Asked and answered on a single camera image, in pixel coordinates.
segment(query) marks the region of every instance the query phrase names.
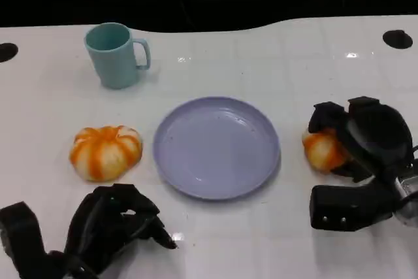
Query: small orange pumpkin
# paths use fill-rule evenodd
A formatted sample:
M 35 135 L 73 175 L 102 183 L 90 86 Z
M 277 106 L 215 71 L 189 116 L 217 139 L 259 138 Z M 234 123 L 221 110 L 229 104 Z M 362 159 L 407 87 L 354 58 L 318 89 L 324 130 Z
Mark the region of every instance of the small orange pumpkin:
M 348 155 L 338 142 L 334 130 L 328 129 L 321 133 L 309 133 L 302 136 L 306 157 L 311 166 L 319 171 L 329 172 L 342 166 Z
M 130 127 L 86 127 L 74 139 L 70 161 L 89 181 L 114 180 L 142 157 L 138 132 Z

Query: mug handle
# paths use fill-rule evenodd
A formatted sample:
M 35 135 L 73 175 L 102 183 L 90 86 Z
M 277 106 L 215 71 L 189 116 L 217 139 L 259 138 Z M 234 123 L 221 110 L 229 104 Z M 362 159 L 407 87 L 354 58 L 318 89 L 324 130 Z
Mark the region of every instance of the mug handle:
M 137 69 L 148 70 L 151 67 L 151 52 L 150 52 L 150 47 L 148 46 L 148 43 L 144 39 L 133 39 L 132 41 L 143 45 L 144 50 L 145 50 L 146 65 L 137 65 Z

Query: lavender plate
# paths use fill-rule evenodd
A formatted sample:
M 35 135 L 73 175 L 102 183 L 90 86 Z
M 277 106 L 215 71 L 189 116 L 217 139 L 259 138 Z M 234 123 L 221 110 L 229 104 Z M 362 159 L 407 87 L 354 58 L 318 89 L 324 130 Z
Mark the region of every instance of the lavender plate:
M 253 106 L 226 97 L 190 101 L 158 127 L 153 155 L 160 175 L 201 199 L 231 199 L 258 188 L 278 169 L 271 122 Z

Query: light blue mug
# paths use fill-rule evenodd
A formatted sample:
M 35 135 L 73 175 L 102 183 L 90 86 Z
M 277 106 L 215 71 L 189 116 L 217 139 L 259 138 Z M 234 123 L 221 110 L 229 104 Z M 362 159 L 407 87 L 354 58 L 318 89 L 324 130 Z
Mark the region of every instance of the light blue mug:
M 133 43 L 143 45 L 146 65 L 137 65 Z M 126 88 L 138 82 L 139 71 L 151 66 L 150 47 L 144 39 L 133 39 L 130 30 L 119 23 L 103 23 L 93 27 L 84 37 L 84 44 L 93 61 L 102 85 Z

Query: white table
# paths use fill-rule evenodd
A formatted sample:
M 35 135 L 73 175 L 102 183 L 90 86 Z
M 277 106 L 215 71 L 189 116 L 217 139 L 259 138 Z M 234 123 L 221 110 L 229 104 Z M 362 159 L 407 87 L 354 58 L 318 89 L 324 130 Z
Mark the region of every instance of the white table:
M 395 50 L 381 39 L 404 29 L 418 41 L 417 16 L 293 20 L 226 33 L 133 31 L 148 39 L 153 65 L 121 91 L 100 86 L 83 46 L 88 29 L 0 29 L 0 42 L 19 47 L 0 63 L 0 207 L 25 201 L 47 250 L 63 249 L 74 211 L 95 187 L 69 163 L 74 135 L 86 126 L 124 124 L 143 136 L 144 156 L 120 182 L 134 183 L 157 204 L 180 248 L 141 242 L 103 278 L 418 278 L 418 230 L 395 218 L 356 233 L 310 227 L 311 188 L 340 181 L 314 174 L 300 142 L 314 104 L 347 105 L 360 95 L 397 108 L 418 142 L 418 44 Z M 159 122 L 207 95 L 247 101 L 277 129 L 281 171 L 251 197 L 196 201 L 157 174 L 151 149 Z M 3 252 L 0 278 L 18 278 Z

